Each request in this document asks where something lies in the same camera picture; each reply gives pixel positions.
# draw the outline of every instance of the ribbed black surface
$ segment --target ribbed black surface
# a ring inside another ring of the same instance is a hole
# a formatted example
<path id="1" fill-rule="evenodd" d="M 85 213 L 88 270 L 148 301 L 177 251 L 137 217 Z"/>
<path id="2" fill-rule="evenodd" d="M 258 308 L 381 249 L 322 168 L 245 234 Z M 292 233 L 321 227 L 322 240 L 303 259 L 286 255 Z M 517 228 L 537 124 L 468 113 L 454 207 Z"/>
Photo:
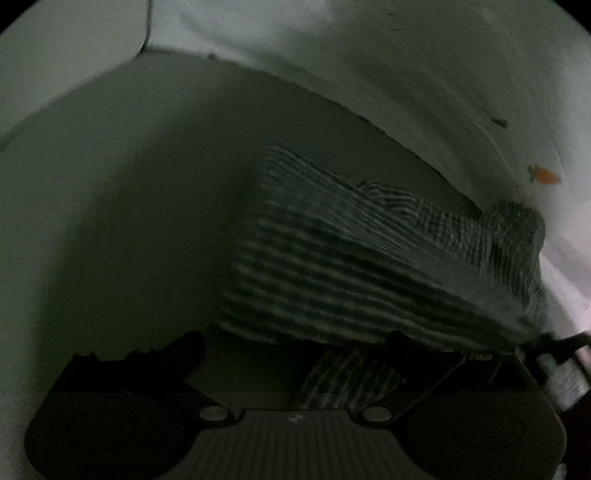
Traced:
<path id="1" fill-rule="evenodd" d="M 165 480 L 429 479 L 386 430 L 345 410 L 248 410 L 237 425 L 203 432 Z"/>

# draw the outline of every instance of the small logo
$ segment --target small logo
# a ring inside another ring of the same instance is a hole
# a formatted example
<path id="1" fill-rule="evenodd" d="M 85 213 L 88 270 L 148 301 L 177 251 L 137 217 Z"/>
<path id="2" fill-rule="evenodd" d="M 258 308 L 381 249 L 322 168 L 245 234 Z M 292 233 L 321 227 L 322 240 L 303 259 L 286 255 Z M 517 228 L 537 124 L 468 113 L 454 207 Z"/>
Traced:
<path id="1" fill-rule="evenodd" d="M 294 425 L 297 425 L 299 422 L 304 420 L 304 417 L 302 417 L 299 413 L 296 413 L 291 417 L 287 417 L 287 420 L 292 422 Z"/>

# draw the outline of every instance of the green and white striped fabric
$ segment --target green and white striped fabric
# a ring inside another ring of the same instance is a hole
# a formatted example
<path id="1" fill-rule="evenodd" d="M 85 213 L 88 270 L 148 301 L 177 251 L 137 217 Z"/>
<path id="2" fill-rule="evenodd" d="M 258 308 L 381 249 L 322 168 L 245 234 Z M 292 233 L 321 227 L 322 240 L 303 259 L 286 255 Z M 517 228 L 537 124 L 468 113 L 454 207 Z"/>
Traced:
<path id="1" fill-rule="evenodd" d="M 337 347 L 300 402 L 341 406 L 363 390 L 355 400 L 363 404 L 400 380 L 366 348 L 393 330 L 466 353 L 512 349 L 548 331 L 543 242 L 543 219 L 527 207 L 500 202 L 473 221 L 378 182 L 354 186 L 271 145 L 220 326 L 261 342 Z"/>

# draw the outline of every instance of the striped cloth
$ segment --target striped cloth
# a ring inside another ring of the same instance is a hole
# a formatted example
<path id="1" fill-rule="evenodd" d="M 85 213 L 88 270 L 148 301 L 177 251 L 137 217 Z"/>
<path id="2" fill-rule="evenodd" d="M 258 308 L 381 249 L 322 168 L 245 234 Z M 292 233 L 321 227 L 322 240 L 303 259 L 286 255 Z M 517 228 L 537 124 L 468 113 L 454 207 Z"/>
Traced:
<path id="1" fill-rule="evenodd" d="M 548 331 L 534 210 L 500 202 L 470 220 L 378 182 L 354 186 L 279 145 L 259 167 L 219 324 L 334 347 L 301 406 L 361 406 L 395 388 L 400 378 L 367 348 L 393 330 L 465 353 Z"/>

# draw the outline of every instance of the orange stain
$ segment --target orange stain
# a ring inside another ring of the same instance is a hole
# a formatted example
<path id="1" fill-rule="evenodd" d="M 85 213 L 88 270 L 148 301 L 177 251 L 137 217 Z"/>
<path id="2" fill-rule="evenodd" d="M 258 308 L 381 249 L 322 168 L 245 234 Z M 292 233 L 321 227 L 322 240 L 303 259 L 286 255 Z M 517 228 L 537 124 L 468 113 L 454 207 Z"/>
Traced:
<path id="1" fill-rule="evenodd" d="M 530 172 L 530 182 L 537 181 L 542 185 L 558 185 L 562 183 L 562 179 L 554 172 L 547 168 L 539 167 L 538 165 L 530 165 L 527 167 Z"/>

